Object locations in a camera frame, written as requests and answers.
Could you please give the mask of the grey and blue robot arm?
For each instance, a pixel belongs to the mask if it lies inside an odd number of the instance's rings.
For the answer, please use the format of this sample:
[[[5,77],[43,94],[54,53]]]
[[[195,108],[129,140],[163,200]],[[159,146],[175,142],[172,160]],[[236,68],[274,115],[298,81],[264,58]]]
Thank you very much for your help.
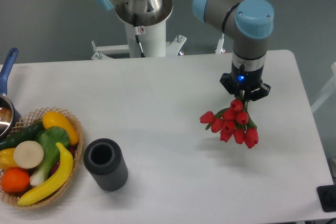
[[[114,9],[124,22],[132,58],[164,57],[172,50],[166,42],[166,20],[172,0],[95,0],[105,10]],[[193,14],[233,40],[230,73],[220,82],[244,104],[269,94],[262,73],[274,9],[266,0],[193,0]]]

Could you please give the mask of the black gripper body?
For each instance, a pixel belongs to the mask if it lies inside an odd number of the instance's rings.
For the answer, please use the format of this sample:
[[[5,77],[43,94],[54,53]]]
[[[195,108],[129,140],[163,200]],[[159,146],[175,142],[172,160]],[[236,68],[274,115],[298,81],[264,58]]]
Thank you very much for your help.
[[[250,101],[257,101],[268,96],[271,86],[262,81],[266,56],[257,59],[243,59],[237,55],[232,57],[230,73],[224,73],[220,83],[237,97],[239,90],[249,91]]]

